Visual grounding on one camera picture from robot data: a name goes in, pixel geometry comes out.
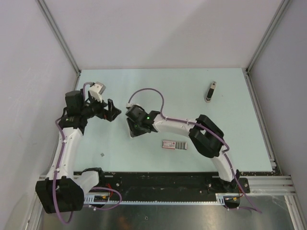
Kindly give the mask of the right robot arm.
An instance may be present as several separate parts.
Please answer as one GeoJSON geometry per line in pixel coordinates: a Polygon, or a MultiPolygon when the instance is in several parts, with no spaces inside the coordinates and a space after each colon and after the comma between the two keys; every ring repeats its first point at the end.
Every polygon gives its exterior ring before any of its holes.
{"type": "Polygon", "coordinates": [[[218,171],[219,181],[212,183],[212,188],[228,193],[238,188],[239,171],[233,167],[227,155],[230,148],[224,140],[224,133],[209,117],[200,115],[196,120],[180,120],[163,116],[158,111],[147,113],[138,104],[130,103],[126,109],[131,138],[152,132],[188,137],[197,152],[209,158],[218,171]]]}

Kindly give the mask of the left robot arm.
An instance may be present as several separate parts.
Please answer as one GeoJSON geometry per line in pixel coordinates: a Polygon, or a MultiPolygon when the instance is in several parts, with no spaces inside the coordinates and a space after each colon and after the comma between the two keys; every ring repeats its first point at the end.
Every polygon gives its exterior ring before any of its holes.
{"type": "Polygon", "coordinates": [[[45,180],[38,181],[35,191],[48,214],[80,211],[84,196],[92,189],[99,192],[106,186],[101,168],[88,168],[74,179],[74,165],[79,144],[88,119],[98,117],[112,122],[121,113],[113,101],[102,99],[103,90],[89,90],[88,99],[82,90],[66,93],[66,107],[56,120],[59,141],[54,160],[45,180]]]}

